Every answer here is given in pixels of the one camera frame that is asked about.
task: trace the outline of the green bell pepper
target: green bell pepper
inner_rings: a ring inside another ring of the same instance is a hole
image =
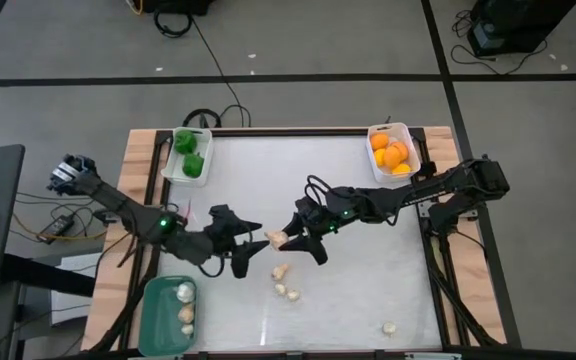
[[[181,130],[175,134],[175,150],[180,154],[190,154],[197,148],[197,138],[190,130]]]
[[[204,158],[195,154],[188,154],[184,156],[183,171],[186,176],[191,178],[198,178],[201,175],[201,170],[204,167]]]

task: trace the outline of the white table surface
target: white table surface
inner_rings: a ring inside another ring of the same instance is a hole
[[[211,223],[211,206],[228,204],[244,220],[263,224],[253,233],[280,230],[304,196],[306,176],[331,186],[396,187],[372,175],[364,137],[215,138],[203,188],[173,185],[170,202],[185,214],[189,230]],[[199,289],[197,342],[192,351],[438,349],[441,341],[413,207],[397,226],[356,222],[324,237],[329,260],[317,266],[308,253],[270,246],[252,258],[245,279],[226,265],[216,279],[186,261],[163,254],[159,275],[192,276]],[[301,291],[295,303],[275,294],[272,269],[291,265],[283,283]],[[215,272],[218,260],[204,267]],[[394,336],[381,332],[384,322]]]

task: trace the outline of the gray floor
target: gray floor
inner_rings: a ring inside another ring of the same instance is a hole
[[[454,14],[472,3],[432,0],[446,51],[459,42],[450,31]],[[227,74],[438,73],[419,1],[214,5],[199,23]],[[561,73],[561,64],[576,72],[576,8],[549,44],[520,73]],[[504,57],[495,66],[503,70],[517,59]],[[453,73],[486,73],[450,60],[449,66]],[[9,0],[0,16],[0,79],[216,74],[195,32],[163,38],[149,16],[133,16],[123,0]],[[441,83],[234,88],[254,126],[370,125],[388,116],[409,125],[452,126]],[[455,88],[474,153],[499,159],[511,183],[510,194],[490,208],[523,344],[576,351],[576,82]],[[47,195],[48,175],[66,152],[93,157],[102,176],[116,183],[129,129],[178,126],[193,109],[218,110],[232,102],[220,84],[0,88],[0,145],[26,145],[25,191]],[[225,124],[239,125],[235,112]],[[49,208],[15,210],[39,228]],[[81,241],[48,247],[12,236],[8,251],[40,257],[99,246]],[[74,324],[30,342],[26,358],[65,351],[82,328]]]

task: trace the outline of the table leg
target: table leg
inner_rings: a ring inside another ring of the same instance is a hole
[[[95,279],[90,276],[57,269],[11,254],[4,254],[1,279],[85,297],[92,297],[95,290]]]

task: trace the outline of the small white object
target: small white object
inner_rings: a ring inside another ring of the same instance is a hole
[[[275,291],[277,294],[284,296],[286,295],[286,285],[284,284],[275,284]]]
[[[299,296],[301,296],[301,294],[299,294],[299,291],[297,291],[297,290],[288,291],[288,300],[290,300],[290,301],[299,300]]]
[[[265,232],[266,238],[270,240],[270,245],[273,249],[279,251],[279,247],[288,242],[288,234],[283,231],[268,231]]]
[[[190,303],[195,300],[195,286],[192,283],[185,282],[177,288],[177,299],[182,303]]]
[[[175,138],[175,135],[182,130],[192,131],[197,138],[197,148],[194,153],[199,153],[199,155],[204,158],[204,167],[201,169],[201,175],[194,179],[184,174],[184,155],[175,151],[174,143],[173,149],[170,151],[170,156],[168,156],[166,167],[161,170],[161,175],[177,185],[185,187],[202,187],[206,185],[206,182],[208,181],[210,163],[212,162],[212,153],[214,151],[212,132],[208,129],[178,127],[172,132],[173,139]]]
[[[282,264],[279,266],[275,266],[275,268],[272,269],[273,280],[281,281],[284,278],[284,275],[286,275],[286,271],[288,271],[288,268],[290,268],[290,265],[288,265],[288,264]]]
[[[177,315],[179,321],[190,324],[195,319],[195,310],[192,304],[188,304],[181,308],[181,311]]]
[[[392,336],[392,334],[394,334],[395,331],[397,331],[397,327],[395,326],[395,324],[387,322],[384,323],[384,325],[381,327],[381,331],[383,331],[383,333],[388,336]]]
[[[406,163],[410,166],[409,173],[402,173],[394,175],[386,167],[378,167],[375,161],[374,152],[372,151],[372,146],[370,145],[370,137],[377,134],[384,133],[388,135],[390,139],[389,143],[395,141],[401,141],[408,148],[408,159]],[[421,168],[421,163],[419,162],[419,157],[417,156],[417,150],[415,150],[415,144],[412,142],[410,137],[410,132],[408,127],[403,123],[391,123],[383,125],[374,125],[368,128],[368,136],[366,137],[366,149],[368,150],[368,158],[370,159],[370,164],[372,166],[372,172],[375,175],[375,180],[378,183],[392,183],[410,179],[419,169]]]
[[[193,332],[195,332],[195,327],[190,325],[190,324],[186,324],[184,326],[181,327],[181,332],[190,337],[192,335]]]

